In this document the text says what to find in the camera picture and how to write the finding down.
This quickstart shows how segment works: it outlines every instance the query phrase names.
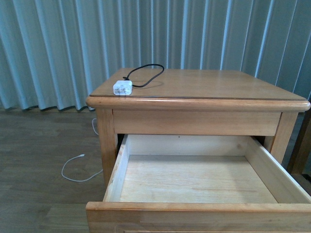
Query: black cable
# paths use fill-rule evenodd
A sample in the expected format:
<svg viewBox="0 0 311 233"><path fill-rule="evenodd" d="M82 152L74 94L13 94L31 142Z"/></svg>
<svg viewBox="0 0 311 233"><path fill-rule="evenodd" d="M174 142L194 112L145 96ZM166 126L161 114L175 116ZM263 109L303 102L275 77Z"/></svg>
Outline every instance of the black cable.
<svg viewBox="0 0 311 233"><path fill-rule="evenodd" d="M139 86L139 85L133 85L134 87L144 87L144 86L148 85L148 84L149 84L153 79L155 79L157 76L159 76L160 74L163 73L163 71L164 71L164 66L163 66L163 65L160 65L160 64L147 64L147 65L143 65L143 66L140 66L140 67L138 67L138 68L133 69L131 72L128 73L128 75L127 75L126 77L123 77L123 78L124 78L124 80L130 80L129 77L130 77L130 75L131 75L134 71L136 71L136 70L138 70L138 69L141 69L141 68L144 68L144 67L150 67L150 66L161 67L161 68L162 68L162 71L161 71L160 73L158 73L157 75L153 76L148 82L146 82L146 83L143 84L143 85L140 85L140 86Z"/></svg>

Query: wooden floor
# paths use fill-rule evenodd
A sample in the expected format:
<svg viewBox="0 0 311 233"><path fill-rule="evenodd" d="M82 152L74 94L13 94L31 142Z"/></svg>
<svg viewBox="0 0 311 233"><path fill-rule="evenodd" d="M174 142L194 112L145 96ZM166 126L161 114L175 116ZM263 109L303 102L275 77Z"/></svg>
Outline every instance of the wooden floor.
<svg viewBox="0 0 311 233"><path fill-rule="evenodd" d="M101 170L100 147L88 110L39 112L0 110L0 233L86 233L85 206L104 197L102 174L75 183L65 174L85 179ZM302 117L287 150L286 166Z"/></svg>

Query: wooden tabletop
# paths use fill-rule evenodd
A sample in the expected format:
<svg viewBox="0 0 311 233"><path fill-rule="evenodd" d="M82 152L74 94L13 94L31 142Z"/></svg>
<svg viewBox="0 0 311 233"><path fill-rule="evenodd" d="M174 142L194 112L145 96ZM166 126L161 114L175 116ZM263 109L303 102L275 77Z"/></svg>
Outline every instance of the wooden tabletop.
<svg viewBox="0 0 311 233"><path fill-rule="evenodd" d="M132 68L123 68L98 87L90 96L111 96L113 84L123 80ZM161 69L144 68L131 74L133 84L142 85ZM127 97L306 100L305 98L235 70L166 69L144 88L133 88Z"/></svg>
<svg viewBox="0 0 311 233"><path fill-rule="evenodd" d="M166 69L144 88L134 88L128 96L113 94L113 85L132 70L123 68L99 86L86 100L94 108L217 110L217 111L297 111L310 103L248 74L234 70ZM161 69L143 68L131 74L133 84L142 85Z"/></svg>

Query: power adapter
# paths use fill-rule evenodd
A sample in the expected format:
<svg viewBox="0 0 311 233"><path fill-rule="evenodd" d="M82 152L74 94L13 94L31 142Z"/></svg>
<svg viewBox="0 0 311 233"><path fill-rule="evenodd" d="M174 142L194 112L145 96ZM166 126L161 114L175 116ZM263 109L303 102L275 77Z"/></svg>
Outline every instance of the power adapter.
<svg viewBox="0 0 311 233"><path fill-rule="evenodd" d="M132 93L131 80L119 80L113 85L113 94L117 96L126 96Z"/></svg>

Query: curtain fold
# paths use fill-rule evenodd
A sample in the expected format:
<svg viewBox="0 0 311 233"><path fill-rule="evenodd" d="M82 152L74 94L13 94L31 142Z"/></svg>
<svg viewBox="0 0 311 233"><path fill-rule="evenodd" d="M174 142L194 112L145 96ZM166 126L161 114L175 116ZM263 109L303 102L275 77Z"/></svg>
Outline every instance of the curtain fold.
<svg viewBox="0 0 311 233"><path fill-rule="evenodd" d="M121 67L240 70L311 95L309 0L0 1L0 107L84 107Z"/></svg>

